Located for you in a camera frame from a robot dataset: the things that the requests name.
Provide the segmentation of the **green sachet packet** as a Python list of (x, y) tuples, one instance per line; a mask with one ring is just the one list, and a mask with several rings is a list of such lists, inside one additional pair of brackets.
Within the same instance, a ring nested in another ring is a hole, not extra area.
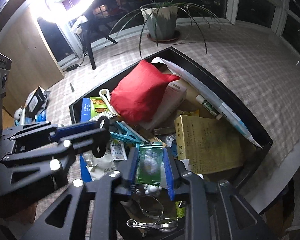
[(139, 145), (137, 182), (139, 184), (160, 185), (163, 144), (152, 142)]

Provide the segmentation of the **teal clothes peg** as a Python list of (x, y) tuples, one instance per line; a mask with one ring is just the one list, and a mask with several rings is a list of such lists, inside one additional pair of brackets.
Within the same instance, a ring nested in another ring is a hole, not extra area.
[(114, 126), (118, 132), (111, 132), (110, 135), (113, 139), (127, 142), (130, 144), (140, 144), (141, 138), (129, 130), (123, 123), (116, 121), (115, 123), (111, 124)]

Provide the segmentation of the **black box on floor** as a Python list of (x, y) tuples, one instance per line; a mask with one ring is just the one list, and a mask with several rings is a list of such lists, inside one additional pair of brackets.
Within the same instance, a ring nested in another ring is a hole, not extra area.
[(42, 105), (47, 101), (47, 91), (41, 86), (38, 86), (32, 91), (25, 102), (25, 113), (27, 117), (34, 118), (34, 116), (41, 109)]

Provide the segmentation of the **green snack packet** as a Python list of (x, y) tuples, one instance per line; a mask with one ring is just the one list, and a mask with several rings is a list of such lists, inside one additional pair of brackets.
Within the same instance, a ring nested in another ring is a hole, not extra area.
[(90, 109), (91, 118), (108, 110), (108, 107), (106, 106), (105, 102), (102, 100), (101, 97), (91, 96), (90, 102), (91, 102), (91, 105), (90, 105), (91, 106), (91, 109)]

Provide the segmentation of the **red fabric pouch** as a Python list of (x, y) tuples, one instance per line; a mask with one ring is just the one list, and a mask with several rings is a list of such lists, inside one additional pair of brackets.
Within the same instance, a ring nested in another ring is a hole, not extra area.
[(149, 122), (161, 104), (167, 86), (179, 79), (141, 60), (111, 92), (110, 104), (128, 123)]

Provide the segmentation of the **metal spoon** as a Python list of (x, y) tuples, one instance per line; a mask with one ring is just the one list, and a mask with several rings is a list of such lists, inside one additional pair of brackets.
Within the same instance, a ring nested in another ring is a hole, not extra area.
[(134, 197), (142, 214), (147, 218), (159, 219), (164, 215), (164, 207), (157, 198), (145, 195), (141, 191), (136, 191)]

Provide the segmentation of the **yellow paper box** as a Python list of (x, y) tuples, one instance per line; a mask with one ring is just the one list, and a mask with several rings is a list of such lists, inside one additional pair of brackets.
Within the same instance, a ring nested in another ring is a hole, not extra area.
[(180, 115), (175, 121), (178, 159), (194, 173), (211, 174), (243, 165), (239, 133), (220, 120)]

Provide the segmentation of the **wooden cabinet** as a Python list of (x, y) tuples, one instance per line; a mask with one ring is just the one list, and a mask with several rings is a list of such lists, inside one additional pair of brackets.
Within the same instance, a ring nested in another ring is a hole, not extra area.
[(64, 78), (30, 8), (1, 32), (0, 52), (12, 60), (3, 100), (9, 112), (23, 106), (37, 87), (47, 89)]

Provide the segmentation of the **black power strip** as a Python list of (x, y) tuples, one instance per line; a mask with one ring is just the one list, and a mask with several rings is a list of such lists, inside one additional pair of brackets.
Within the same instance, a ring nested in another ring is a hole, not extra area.
[(78, 64), (73, 64), (71, 66), (68, 66), (66, 69), (65, 69), (65, 72), (70, 72), (72, 70), (75, 70), (78, 68)]

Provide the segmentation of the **black storage tray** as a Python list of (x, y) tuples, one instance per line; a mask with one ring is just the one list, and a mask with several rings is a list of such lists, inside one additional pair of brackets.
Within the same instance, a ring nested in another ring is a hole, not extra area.
[[(228, 186), (215, 184), (217, 192), (209, 194), (207, 197), (209, 216), (212, 221), (210, 225), (203, 226), (202, 232), (211, 233), (212, 239), (276, 239), (261, 216), (239, 194), (239, 190), (252, 177), (268, 154), (273, 144), (269, 134), (234, 93), (191, 58), (173, 47), (169, 47), (146, 57), (146, 61), (151, 62), (156, 57), (175, 63), (197, 78), (201, 84), (206, 85), (214, 93), (221, 96), (230, 104), (235, 113), (239, 114), (239, 118), (259, 144), (253, 152), (253, 156), (236, 169)], [(213, 128), (230, 128), (232, 127), (230, 122), (224, 118), (216, 120), (181, 115), (177, 118), (175, 126), (177, 149), (184, 157), (209, 158), (207, 161), (195, 162), (193, 164), (194, 171), (203, 165), (211, 164), (212, 159), (225, 163), (225, 159), (221, 158), (221, 150), (209, 153), (207, 144), (209, 142), (208, 136), (211, 135)]]

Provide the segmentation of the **black tripod stand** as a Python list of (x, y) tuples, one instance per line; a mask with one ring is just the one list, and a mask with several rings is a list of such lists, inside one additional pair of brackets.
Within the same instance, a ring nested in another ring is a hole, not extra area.
[(96, 63), (93, 53), (93, 43), (101, 39), (110, 41), (113, 44), (117, 44), (117, 41), (107, 35), (104, 31), (101, 31), (98, 26), (89, 22), (84, 15), (80, 16), (78, 20), (78, 28), (81, 31), (79, 37), (82, 43), (83, 55), (89, 58), (92, 70), (95, 70)]

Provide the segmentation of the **potted plant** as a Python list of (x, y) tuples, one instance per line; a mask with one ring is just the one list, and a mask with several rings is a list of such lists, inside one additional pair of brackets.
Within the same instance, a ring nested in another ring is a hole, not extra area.
[(198, 21), (195, 20), (190, 11), (195, 11), (207, 24), (211, 23), (208, 20), (209, 17), (212, 18), (218, 25), (223, 23), (220, 18), (210, 9), (207, 9), (206, 7), (196, 3), (177, 2), (176, 0), (165, 0), (162, 2), (158, 2), (156, 0), (149, 1), (150, 2), (148, 4), (141, 6), (139, 9), (134, 9), (122, 16), (113, 25), (107, 37), (110, 38), (117, 26), (121, 25), (121, 28), (116, 32), (116, 35), (119, 35), (128, 25), (130, 25), (131, 22), (135, 20), (135, 18), (141, 15), (143, 24), (141, 26), (138, 42), (138, 50), (139, 54), (141, 55), (144, 30), (148, 30), (149, 35), (157, 46), (160, 42), (172, 40), (176, 31), (178, 11), (181, 10), (190, 18), (190, 24), (195, 25), (198, 29), (203, 39), (204, 49), (207, 51), (205, 35), (199, 26)]

